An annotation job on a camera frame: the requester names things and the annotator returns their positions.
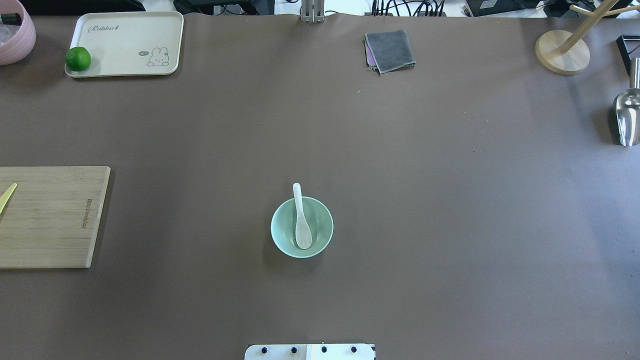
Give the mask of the light green bowl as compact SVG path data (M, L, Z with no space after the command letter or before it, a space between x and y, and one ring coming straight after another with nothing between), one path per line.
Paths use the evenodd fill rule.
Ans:
M334 219L329 208L318 199L303 196L302 207L311 232L311 246L301 249L295 240L297 212L294 198L281 203L270 221L270 235L275 246L285 255L297 259L311 258L324 251L334 232Z

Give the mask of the white ceramic spoon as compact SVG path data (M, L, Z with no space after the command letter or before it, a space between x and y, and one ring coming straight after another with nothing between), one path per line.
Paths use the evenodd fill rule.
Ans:
M304 213L302 189L300 183L292 185L295 205L295 243L300 249L309 249L313 244L313 235Z

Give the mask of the pink bowl with ice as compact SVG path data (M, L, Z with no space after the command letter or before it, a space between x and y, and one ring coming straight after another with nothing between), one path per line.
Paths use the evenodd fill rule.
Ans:
M23 4L18 0L2 0L0 2L2 14L19 14L22 24L10 36L1 40L0 65L7 66L25 59L35 46L36 32L34 21Z

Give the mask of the grey folded cloth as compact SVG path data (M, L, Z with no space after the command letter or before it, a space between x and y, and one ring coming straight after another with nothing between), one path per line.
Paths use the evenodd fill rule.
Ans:
M366 33L363 45L367 68L380 75L416 64L406 29Z

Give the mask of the beige rabbit tray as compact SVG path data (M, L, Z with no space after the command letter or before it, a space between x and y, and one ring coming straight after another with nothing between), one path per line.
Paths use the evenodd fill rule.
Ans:
M64 71L72 78L170 75L179 66L184 24L178 11L83 14L70 47L87 49L91 64Z

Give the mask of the green lime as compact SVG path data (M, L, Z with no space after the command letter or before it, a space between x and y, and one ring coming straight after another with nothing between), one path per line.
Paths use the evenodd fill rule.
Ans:
M92 57L85 47L73 47L65 53L65 64L73 72L86 71L92 64Z

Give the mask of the bamboo cutting board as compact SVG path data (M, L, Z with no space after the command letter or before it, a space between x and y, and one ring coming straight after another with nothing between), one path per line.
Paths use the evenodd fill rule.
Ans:
M109 166L3 166L2 269L90 268L98 239Z

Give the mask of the wooden cup tree stand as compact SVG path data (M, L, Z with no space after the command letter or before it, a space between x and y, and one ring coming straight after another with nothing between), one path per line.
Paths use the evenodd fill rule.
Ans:
M594 11L571 5L570 10L585 15L585 20L575 32L549 30L538 37L534 45L537 59L547 69L558 75L577 75L585 70L590 62L589 48L582 39L585 34L602 18L640 8L640 6L635 5L613 10L612 8L617 3L617 0L604 0Z

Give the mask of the metal scoop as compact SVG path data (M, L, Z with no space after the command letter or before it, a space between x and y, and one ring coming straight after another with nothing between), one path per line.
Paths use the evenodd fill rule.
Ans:
M630 87L615 97L615 118L622 146L633 147L640 143L640 59L630 63Z

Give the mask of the yellow plastic knife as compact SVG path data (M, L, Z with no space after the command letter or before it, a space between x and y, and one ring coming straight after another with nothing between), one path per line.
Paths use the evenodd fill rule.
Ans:
M3 213L7 203L9 202L11 196L13 195L16 187L18 187L18 183L12 183L7 190L0 196L0 214Z

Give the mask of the metal muddler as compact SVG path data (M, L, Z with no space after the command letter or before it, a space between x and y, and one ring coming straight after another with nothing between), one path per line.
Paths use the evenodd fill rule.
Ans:
M20 13L2 13L0 14L0 24L14 27L20 27L23 18Z

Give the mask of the aluminium frame post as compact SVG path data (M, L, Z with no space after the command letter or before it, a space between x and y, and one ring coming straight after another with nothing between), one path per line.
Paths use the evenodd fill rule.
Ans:
M306 24L325 22L324 0L300 0L301 22Z

